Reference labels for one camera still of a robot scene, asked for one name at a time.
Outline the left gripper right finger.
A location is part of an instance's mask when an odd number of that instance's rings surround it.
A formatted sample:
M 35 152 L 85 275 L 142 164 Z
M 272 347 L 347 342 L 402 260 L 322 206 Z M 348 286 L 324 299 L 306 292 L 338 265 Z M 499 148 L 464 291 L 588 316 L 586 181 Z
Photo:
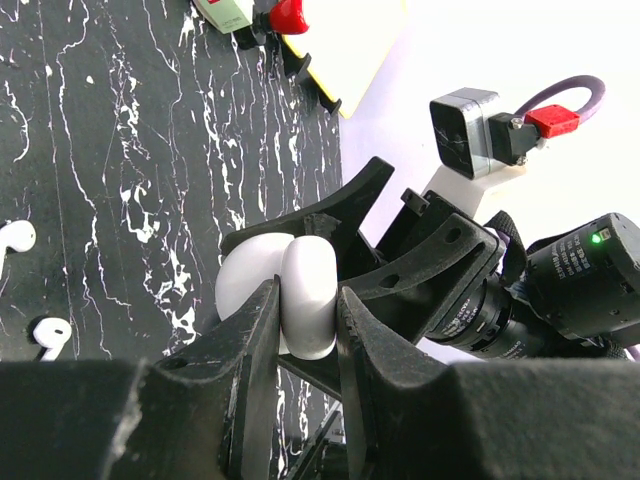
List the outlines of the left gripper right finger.
M 353 479 L 635 479 L 639 367 L 609 359 L 442 364 L 349 288 L 338 363 Z

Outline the white earbud charging case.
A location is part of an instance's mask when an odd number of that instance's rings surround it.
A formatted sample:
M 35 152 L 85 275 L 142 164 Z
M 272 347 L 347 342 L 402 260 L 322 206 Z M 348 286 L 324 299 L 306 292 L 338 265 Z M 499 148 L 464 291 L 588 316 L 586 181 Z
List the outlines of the white earbud charging case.
M 225 256 L 215 283 L 224 321 L 266 280 L 280 279 L 279 353 L 302 360 L 327 357 L 336 343 L 337 256 L 328 240 L 266 233 Z

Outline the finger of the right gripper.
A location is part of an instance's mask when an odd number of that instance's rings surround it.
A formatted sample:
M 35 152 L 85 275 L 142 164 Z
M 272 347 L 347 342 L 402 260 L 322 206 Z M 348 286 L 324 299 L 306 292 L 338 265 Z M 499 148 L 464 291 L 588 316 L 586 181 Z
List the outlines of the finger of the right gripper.
M 227 234 L 220 246 L 221 253 L 227 256 L 257 235 L 287 233 L 294 237 L 320 236 L 331 243 L 337 258 L 342 260 L 394 170 L 391 164 L 374 156 L 345 186 L 317 203 Z

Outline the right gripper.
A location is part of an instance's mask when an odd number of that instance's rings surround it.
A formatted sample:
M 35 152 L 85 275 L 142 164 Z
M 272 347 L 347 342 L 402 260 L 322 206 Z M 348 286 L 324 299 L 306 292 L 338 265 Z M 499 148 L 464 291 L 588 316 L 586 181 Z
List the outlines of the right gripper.
M 621 357 L 638 344 L 639 228 L 626 216 L 530 247 L 504 211 L 483 227 L 452 213 L 417 229 L 409 251 L 339 283 L 410 343 L 481 359 Z

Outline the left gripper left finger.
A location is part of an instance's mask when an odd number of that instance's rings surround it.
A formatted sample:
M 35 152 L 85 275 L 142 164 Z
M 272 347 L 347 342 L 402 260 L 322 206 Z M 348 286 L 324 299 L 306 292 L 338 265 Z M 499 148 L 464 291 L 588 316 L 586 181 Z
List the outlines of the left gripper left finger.
M 265 479 L 277 403 L 280 283 L 176 354 L 5 362 L 5 479 Z

